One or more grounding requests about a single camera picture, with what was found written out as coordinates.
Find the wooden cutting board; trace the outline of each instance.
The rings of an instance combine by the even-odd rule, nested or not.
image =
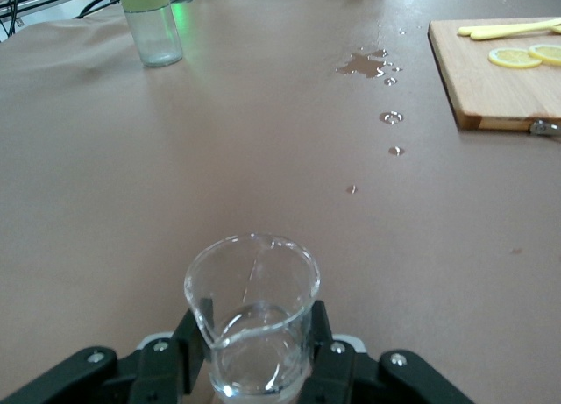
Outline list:
[[[533,32],[476,41],[458,36],[465,25],[509,25],[550,18],[432,21],[429,38],[459,128],[528,131],[537,119],[561,124],[561,67],[498,67],[487,59],[497,47],[561,45],[561,34]]]

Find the water droplet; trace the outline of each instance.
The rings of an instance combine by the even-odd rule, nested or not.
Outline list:
[[[364,74],[366,78],[377,78],[385,74],[382,68],[386,62],[373,59],[373,54],[352,53],[351,60],[344,67],[337,68],[340,74]]]
[[[378,49],[376,52],[373,52],[372,55],[377,58],[386,58],[388,53],[386,49]]]
[[[393,154],[394,156],[401,156],[405,153],[405,150],[403,150],[401,147],[395,146],[391,147],[387,152]]]
[[[395,125],[403,120],[403,115],[400,112],[382,112],[380,113],[380,121],[386,124]]]

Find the lemon slice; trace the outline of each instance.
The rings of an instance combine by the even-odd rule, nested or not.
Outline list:
[[[528,52],[531,57],[542,60],[544,64],[561,65],[560,45],[533,45]]]
[[[526,49],[516,47],[500,47],[489,53],[489,60],[501,67],[533,68],[542,63],[538,58],[532,58]]]

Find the puddle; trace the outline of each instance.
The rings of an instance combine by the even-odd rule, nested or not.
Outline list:
[[[372,52],[371,55],[376,58],[386,58],[388,53],[386,49],[378,49],[376,52]]]
[[[385,74],[382,68],[386,65],[383,60],[373,58],[374,53],[352,53],[351,60],[344,67],[337,68],[340,74],[363,74],[366,78],[378,78]]]

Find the table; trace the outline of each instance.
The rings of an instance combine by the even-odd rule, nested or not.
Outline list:
[[[415,351],[476,402],[557,402],[561,146],[458,131],[427,38],[430,20],[557,14],[194,0],[174,5],[185,59],[162,69],[119,6],[0,45],[0,396],[172,330],[190,260],[266,231],[312,251],[333,330],[372,356]],[[386,75],[337,72],[380,49]]]

